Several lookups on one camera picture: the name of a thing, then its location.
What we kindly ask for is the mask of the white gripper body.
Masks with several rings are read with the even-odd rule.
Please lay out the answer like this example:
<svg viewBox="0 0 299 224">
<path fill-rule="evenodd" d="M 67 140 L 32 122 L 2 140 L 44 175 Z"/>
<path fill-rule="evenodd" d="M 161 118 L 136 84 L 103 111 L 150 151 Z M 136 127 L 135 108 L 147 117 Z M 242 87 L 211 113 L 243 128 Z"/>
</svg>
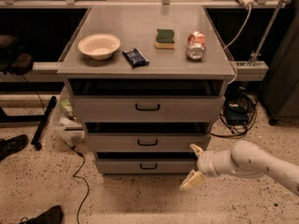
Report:
<svg viewBox="0 0 299 224">
<path fill-rule="evenodd" d="M 219 176 L 213 162 L 215 154 L 215 151 L 204 151 L 197 160 L 198 170 L 206 177 Z"/>
</svg>

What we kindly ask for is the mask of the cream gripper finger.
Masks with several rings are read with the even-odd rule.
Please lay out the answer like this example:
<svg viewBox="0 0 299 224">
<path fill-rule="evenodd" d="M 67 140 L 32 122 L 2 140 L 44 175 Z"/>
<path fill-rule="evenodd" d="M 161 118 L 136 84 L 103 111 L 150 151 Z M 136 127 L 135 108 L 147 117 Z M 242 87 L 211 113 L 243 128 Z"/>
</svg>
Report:
<svg viewBox="0 0 299 224">
<path fill-rule="evenodd" d="M 190 147 L 191 149 L 193 150 L 194 154 L 197 156 L 197 157 L 200 157 L 203 153 L 204 153 L 204 150 L 201 149 L 199 146 L 197 146 L 196 144 L 190 144 Z"/>
<path fill-rule="evenodd" d="M 191 170 L 187 177 L 180 184 L 180 190 L 189 190 L 192 189 L 205 181 L 205 178 L 202 173 L 199 171 Z"/>
</svg>

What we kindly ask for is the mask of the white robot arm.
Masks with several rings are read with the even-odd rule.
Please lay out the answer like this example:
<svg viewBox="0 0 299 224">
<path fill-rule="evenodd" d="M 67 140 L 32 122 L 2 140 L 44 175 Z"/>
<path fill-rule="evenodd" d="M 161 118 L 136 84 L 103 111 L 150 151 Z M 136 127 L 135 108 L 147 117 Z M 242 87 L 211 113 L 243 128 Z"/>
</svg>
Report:
<svg viewBox="0 0 299 224">
<path fill-rule="evenodd" d="M 192 189 L 206 177 L 231 175 L 256 179 L 267 175 L 299 196 L 299 166 L 276 158 L 251 142 L 238 141 L 223 151 L 204 151 L 195 144 L 191 148 L 197 157 L 197 170 L 189 172 L 180 190 Z"/>
</svg>

